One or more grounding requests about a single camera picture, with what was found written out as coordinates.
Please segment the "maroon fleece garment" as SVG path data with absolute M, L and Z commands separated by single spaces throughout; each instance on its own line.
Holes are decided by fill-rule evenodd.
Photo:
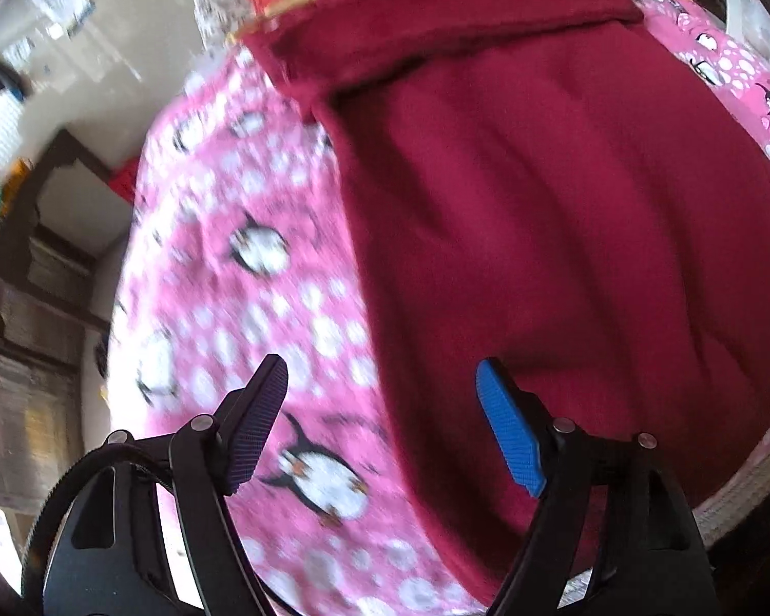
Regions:
M 647 431 L 692 505 L 770 429 L 770 160 L 633 0 L 315 0 L 246 37 L 324 128 L 414 512 L 479 602 L 522 550 L 475 394 Z

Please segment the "dark wooden side table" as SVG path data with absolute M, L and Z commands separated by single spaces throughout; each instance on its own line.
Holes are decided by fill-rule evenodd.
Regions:
M 54 316 L 104 335 L 107 318 L 30 278 L 33 249 L 93 280 L 98 264 L 129 237 L 133 206 L 112 189 L 113 172 L 62 127 L 49 139 L 0 223 L 0 356 L 73 373 L 76 366 L 6 337 L 2 304 L 19 296 Z

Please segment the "pink penguin bedspread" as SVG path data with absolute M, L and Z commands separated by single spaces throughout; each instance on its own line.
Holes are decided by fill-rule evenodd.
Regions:
M 633 0 L 770 160 L 770 62 L 694 0 Z M 262 587 L 301 614 L 470 614 L 409 498 L 389 434 L 338 160 L 246 37 L 148 134 L 109 352 L 112 420 L 139 437 L 211 413 L 268 355 L 287 390 L 226 504 Z M 770 429 L 691 505 L 719 540 L 770 491 Z

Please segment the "red paper bag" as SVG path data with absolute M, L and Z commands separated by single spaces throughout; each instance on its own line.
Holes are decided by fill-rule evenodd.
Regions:
M 137 175 L 139 175 L 140 157 L 135 156 L 113 171 L 107 182 L 109 189 L 129 204 L 136 203 Z

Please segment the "dark hanging cloth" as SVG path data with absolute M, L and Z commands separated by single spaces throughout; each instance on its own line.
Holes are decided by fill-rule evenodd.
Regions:
M 12 96 L 17 103 L 23 103 L 27 99 L 26 81 L 20 76 L 19 72 L 13 70 L 11 65 L 0 60 L 0 93 L 7 93 Z

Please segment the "floral folded quilt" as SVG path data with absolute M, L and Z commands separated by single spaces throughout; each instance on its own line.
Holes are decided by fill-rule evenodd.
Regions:
M 229 39 L 254 15 L 248 0 L 193 0 L 194 19 L 203 49 L 212 53 L 225 47 Z

